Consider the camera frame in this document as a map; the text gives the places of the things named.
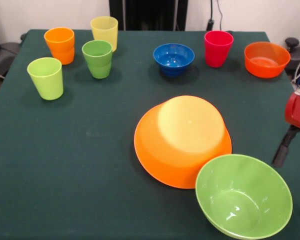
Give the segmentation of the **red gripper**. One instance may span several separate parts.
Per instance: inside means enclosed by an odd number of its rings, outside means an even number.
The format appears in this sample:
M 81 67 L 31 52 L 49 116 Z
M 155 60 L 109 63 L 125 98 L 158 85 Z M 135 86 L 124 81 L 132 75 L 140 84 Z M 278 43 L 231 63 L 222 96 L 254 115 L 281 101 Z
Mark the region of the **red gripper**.
M 297 133 L 300 132 L 300 95 L 297 95 L 296 93 L 291 94 L 285 107 L 284 117 L 285 121 L 290 124 L 290 127 L 281 140 L 281 143 L 272 159 L 272 165 L 274 167 L 282 167 L 289 153 L 290 143 Z

